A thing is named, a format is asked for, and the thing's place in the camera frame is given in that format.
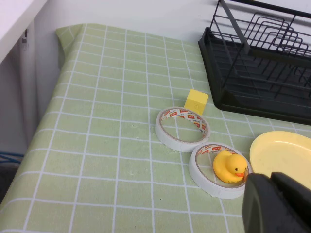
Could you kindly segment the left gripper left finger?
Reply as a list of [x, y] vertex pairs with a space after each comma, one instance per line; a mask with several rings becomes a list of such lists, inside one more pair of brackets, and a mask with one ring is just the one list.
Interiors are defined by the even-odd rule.
[[305, 233], [293, 210], [271, 180], [263, 174], [248, 175], [242, 204], [246, 233]]

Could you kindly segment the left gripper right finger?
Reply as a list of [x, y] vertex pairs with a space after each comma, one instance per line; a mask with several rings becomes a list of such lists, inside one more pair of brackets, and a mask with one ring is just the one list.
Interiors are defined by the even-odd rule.
[[311, 190], [281, 172], [273, 172], [271, 180], [293, 210], [295, 217], [299, 219], [299, 224], [305, 228], [305, 232], [310, 233]]

